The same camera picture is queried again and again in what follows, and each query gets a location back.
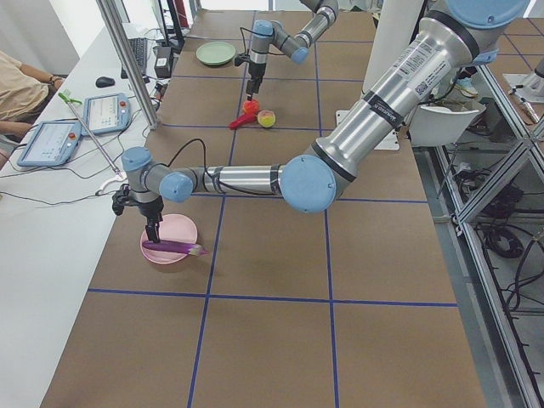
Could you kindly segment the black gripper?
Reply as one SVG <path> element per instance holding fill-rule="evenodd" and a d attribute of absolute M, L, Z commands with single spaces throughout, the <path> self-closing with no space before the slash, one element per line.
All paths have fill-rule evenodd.
<path fill-rule="evenodd" d="M 145 233 L 148 240 L 154 243 L 160 243 L 160 223 L 162 221 L 162 210 L 164 208 L 162 197 L 159 195 L 153 201 L 139 202 L 137 207 L 139 212 L 147 219 Z"/>
<path fill-rule="evenodd" d="M 248 72 L 251 76 L 251 79 L 247 82 L 246 93 L 258 94 L 262 80 L 264 79 L 265 64 L 257 64 L 251 61 L 249 64 Z"/>

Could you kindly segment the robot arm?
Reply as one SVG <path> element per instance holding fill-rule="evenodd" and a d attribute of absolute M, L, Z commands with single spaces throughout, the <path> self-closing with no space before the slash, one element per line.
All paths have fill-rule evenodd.
<path fill-rule="evenodd" d="M 259 92 L 263 82 L 269 49 L 275 47 L 281 54 L 296 64 L 302 64 L 310 47 L 336 21 L 339 6 L 337 1 L 301 1 L 314 14 L 311 21 L 296 35 L 290 35 L 277 20 L 256 20 L 251 29 L 251 47 L 235 57 L 235 65 L 248 63 L 250 80 L 246 85 L 248 100 Z"/>
<path fill-rule="evenodd" d="M 164 201 L 195 192 L 280 196 L 302 213 L 326 210 L 357 178 L 362 160 L 423 103 L 452 70 L 490 63 L 497 39 L 527 9 L 525 1 L 438 1 L 421 19 L 415 39 L 326 137 L 284 165 L 171 168 L 144 147 L 122 155 L 127 182 L 113 195 L 121 214 L 135 206 L 145 231 L 159 239 Z"/>

